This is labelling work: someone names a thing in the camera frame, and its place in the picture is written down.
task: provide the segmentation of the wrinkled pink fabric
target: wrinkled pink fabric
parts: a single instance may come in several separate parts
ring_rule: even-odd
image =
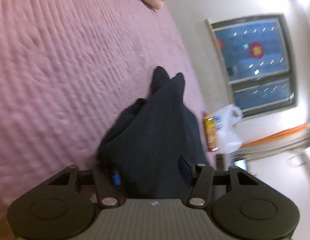
[[[184,73],[185,104],[201,119],[197,79],[166,7],[0,0],[0,225],[21,194],[66,166],[89,167],[120,112],[147,96],[157,65]]]

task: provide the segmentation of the red sticker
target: red sticker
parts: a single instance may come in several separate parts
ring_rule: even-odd
[[[255,41],[249,45],[249,54],[253,58],[260,59],[265,55],[264,47],[261,43]]]
[[[224,49],[224,46],[223,46],[223,43],[222,43],[221,39],[220,38],[216,38],[216,39],[217,39],[217,43],[218,43],[219,49],[220,50]]]

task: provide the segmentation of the yellow character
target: yellow character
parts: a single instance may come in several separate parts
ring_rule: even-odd
[[[263,53],[261,46],[255,46],[253,48],[253,54],[254,56],[261,55]]]

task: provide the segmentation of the dark garment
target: dark garment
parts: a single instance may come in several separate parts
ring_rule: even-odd
[[[148,100],[125,109],[98,149],[98,160],[111,163],[132,198],[186,199],[191,188],[178,170],[178,158],[207,163],[197,119],[183,104],[185,80],[169,79],[157,67]]]

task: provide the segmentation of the window pane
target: window pane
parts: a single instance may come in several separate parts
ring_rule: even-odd
[[[279,100],[288,100],[290,96],[291,85],[289,79],[234,93],[235,104],[241,110],[263,106]]]
[[[215,30],[231,81],[289,69],[277,19]]]

